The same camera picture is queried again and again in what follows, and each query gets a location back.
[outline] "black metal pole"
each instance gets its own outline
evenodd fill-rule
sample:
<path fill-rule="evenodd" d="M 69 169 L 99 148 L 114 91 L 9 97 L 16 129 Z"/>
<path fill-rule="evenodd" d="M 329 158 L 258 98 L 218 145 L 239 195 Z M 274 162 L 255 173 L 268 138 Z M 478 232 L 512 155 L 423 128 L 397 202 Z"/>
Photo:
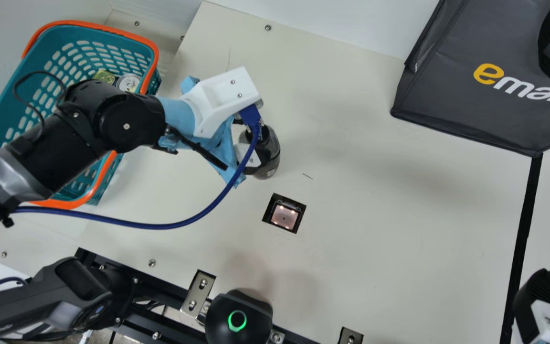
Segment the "black metal pole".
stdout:
<path fill-rule="evenodd" d="M 511 335 L 513 334 L 513 321 L 515 320 L 513 316 L 513 300 L 521 285 L 523 258 L 526 255 L 526 245 L 528 244 L 530 226 L 532 225 L 532 214 L 534 211 L 534 202 L 536 200 L 536 191 L 539 185 L 542 158 L 542 154 L 532 158 L 532 164 L 530 165 L 526 197 L 523 200 L 521 218 L 519 219 L 519 229 L 517 230 L 517 240 L 515 242 L 515 253 L 513 253 L 513 265 L 510 270 L 510 279 L 508 280 L 508 293 L 506 296 L 506 305 L 504 306 L 504 320 L 502 322 L 502 333 L 500 333 L 500 344 L 510 344 Z"/>

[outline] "black cable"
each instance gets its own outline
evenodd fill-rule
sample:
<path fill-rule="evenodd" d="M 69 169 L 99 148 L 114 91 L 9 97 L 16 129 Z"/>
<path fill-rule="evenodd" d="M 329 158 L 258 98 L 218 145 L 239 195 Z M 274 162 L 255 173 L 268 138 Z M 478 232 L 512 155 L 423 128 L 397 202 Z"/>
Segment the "black cable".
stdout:
<path fill-rule="evenodd" d="M 56 75 L 50 73 L 50 72 L 46 72 L 45 70 L 35 70 L 33 72 L 30 72 L 28 74 L 26 74 L 25 76 L 23 76 L 22 78 L 20 78 L 15 84 L 14 86 L 11 88 L 11 92 L 14 94 L 14 97 L 16 97 L 16 99 L 21 102 L 21 104 L 23 105 L 26 105 L 27 107 L 29 107 L 30 109 L 32 109 L 33 111 L 35 111 L 35 113 L 37 113 L 37 116 L 39 116 L 39 119 L 40 119 L 40 131 L 38 131 L 37 133 L 37 137 L 35 138 L 35 141 L 37 141 L 37 139 L 39 139 L 40 137 L 42 137 L 42 133 L 43 133 L 43 130 L 44 130 L 44 127 L 46 126 L 45 124 L 45 121 L 44 121 L 44 116 L 42 116 L 42 113 L 40 113 L 40 111 L 34 107 L 33 105 L 29 104 L 28 102 L 25 102 L 24 99 L 21 98 L 21 96 L 18 94 L 18 87 L 20 86 L 20 84 L 24 83 L 24 81 L 27 81 L 31 76 L 34 76 L 35 74 L 46 74 L 48 76 L 52 76 L 52 78 L 54 78 L 58 83 L 59 83 L 59 86 L 61 87 L 61 93 L 59 94 L 59 96 L 57 97 L 56 101 L 54 102 L 55 105 L 59 104 L 59 101 L 61 101 L 61 99 L 63 99 L 63 96 L 65 94 L 65 84 L 63 83 L 63 81 L 61 81 L 61 79 L 57 78 Z"/>
<path fill-rule="evenodd" d="M 114 343 L 114 337 L 116 337 L 116 333 L 114 331 L 112 331 L 112 335 L 111 335 L 111 337 L 109 337 L 109 344 Z"/>

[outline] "white bracket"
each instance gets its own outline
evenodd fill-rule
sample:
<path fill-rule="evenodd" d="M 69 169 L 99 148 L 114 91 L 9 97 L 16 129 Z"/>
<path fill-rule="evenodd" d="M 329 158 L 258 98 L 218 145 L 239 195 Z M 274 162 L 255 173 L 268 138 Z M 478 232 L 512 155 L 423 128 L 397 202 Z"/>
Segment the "white bracket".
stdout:
<path fill-rule="evenodd" d="M 260 93 L 245 67 L 201 80 L 180 97 L 194 113 L 194 136 L 211 138 L 220 125 L 251 104 L 258 104 Z"/>

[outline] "black robot arm segment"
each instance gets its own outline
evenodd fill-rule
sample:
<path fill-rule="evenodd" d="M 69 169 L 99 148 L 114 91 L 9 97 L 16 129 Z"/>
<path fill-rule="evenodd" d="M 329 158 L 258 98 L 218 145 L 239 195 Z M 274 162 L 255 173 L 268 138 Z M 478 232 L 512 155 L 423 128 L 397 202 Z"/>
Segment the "black robot arm segment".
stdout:
<path fill-rule="evenodd" d="M 41 135 L 33 127 L 0 148 L 0 221 L 22 202 L 50 198 L 109 151 L 154 146 L 166 130 L 157 98 L 96 80 L 69 87 L 44 124 Z"/>

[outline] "metal bracket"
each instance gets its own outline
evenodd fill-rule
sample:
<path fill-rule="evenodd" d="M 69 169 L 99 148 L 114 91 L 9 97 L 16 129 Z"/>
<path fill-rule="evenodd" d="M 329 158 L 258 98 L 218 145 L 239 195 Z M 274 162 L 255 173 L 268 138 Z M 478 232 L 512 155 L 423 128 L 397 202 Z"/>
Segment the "metal bracket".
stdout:
<path fill-rule="evenodd" d="M 212 290 L 215 282 L 216 276 L 197 270 L 190 284 L 190 288 L 188 288 L 188 295 L 181 305 L 181 313 L 196 319 L 201 313 L 205 301 L 209 296 L 209 292 Z"/>
<path fill-rule="evenodd" d="M 364 335 L 346 327 L 341 329 L 341 335 L 338 338 L 338 344 L 362 344 Z"/>

